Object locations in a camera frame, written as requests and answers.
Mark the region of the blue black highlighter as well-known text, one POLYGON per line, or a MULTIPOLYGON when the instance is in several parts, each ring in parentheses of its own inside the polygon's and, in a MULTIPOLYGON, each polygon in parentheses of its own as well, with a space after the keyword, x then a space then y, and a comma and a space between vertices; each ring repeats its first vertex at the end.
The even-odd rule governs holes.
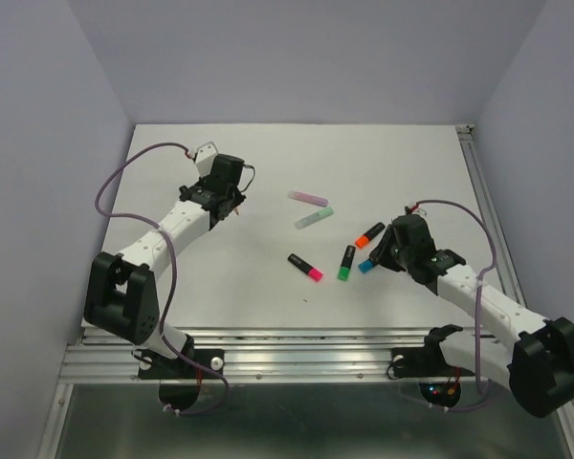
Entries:
POLYGON ((358 269, 361 273, 368 273, 374 267, 375 267, 375 264, 369 259, 366 259, 365 261, 363 261, 362 263, 360 263, 358 265, 358 269))

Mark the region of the pink black highlighter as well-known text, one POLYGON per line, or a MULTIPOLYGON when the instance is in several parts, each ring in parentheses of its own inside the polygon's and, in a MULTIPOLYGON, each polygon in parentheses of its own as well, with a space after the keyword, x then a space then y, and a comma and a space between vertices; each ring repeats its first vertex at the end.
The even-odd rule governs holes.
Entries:
POLYGON ((323 278, 322 272, 314 268, 308 262, 300 258, 294 253, 291 253, 288 258, 288 262, 296 267, 299 271, 310 277, 316 282, 319 282, 323 278))

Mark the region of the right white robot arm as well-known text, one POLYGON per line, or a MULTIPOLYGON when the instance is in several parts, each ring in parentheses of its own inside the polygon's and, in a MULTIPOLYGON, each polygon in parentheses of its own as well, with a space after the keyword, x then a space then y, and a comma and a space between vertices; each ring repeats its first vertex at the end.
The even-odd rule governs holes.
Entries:
POLYGON ((479 280, 463 257, 435 246, 423 217, 395 219, 369 261, 407 273, 475 321, 472 332, 448 324, 432 328, 419 347, 393 348, 389 378, 422 380, 423 397, 445 408, 456 405, 460 390, 442 389, 430 380, 459 372, 508 389, 537 418, 574 400, 574 323, 532 312, 479 280))

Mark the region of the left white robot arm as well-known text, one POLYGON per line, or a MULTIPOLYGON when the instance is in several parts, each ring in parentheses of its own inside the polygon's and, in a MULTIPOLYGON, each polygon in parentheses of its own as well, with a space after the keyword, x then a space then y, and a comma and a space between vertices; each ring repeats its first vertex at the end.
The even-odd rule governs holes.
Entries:
POLYGON ((237 157, 216 152, 196 159, 199 180, 181 186, 169 213, 136 242, 116 254, 101 252, 92 262, 84 320, 137 347, 161 356, 161 366, 174 377, 193 365, 190 337, 167 325, 159 305, 157 280, 177 267, 176 258, 240 206, 239 189, 248 167, 237 157))

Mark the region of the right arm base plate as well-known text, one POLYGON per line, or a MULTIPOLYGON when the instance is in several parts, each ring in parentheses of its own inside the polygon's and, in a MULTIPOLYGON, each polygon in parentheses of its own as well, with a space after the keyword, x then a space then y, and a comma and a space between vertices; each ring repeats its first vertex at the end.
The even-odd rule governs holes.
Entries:
POLYGON ((425 347, 396 347, 391 350, 391 361, 387 368, 392 379, 403 378, 448 378, 472 377, 474 373, 463 367, 449 365, 437 350, 425 347))

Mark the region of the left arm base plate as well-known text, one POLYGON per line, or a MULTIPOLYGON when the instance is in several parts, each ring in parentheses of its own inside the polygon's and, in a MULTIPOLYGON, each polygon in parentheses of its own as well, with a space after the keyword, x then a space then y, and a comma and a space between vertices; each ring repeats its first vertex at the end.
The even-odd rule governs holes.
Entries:
MULTIPOLYGON (((177 358, 167 359, 150 350, 137 349, 132 356, 139 364, 138 378, 141 380, 194 380, 196 378, 195 367, 177 358)), ((211 361, 225 358, 225 352, 220 348, 195 349, 191 358, 197 363, 210 367, 211 361)))

